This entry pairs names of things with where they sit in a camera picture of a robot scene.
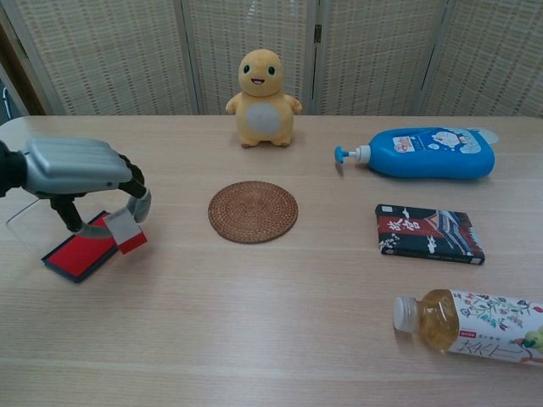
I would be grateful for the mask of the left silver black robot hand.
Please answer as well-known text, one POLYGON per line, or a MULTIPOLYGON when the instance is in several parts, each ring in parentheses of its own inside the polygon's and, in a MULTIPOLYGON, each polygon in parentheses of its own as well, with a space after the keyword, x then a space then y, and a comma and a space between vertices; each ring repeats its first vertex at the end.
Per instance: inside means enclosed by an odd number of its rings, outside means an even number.
POLYGON ((91 192, 121 190, 130 198, 126 208, 137 223, 151 206, 151 192, 142 171, 108 143, 89 138, 35 137, 17 152, 2 146, 1 194, 20 187, 47 199, 66 228, 87 238, 109 238, 111 232, 83 221, 74 204, 91 192))

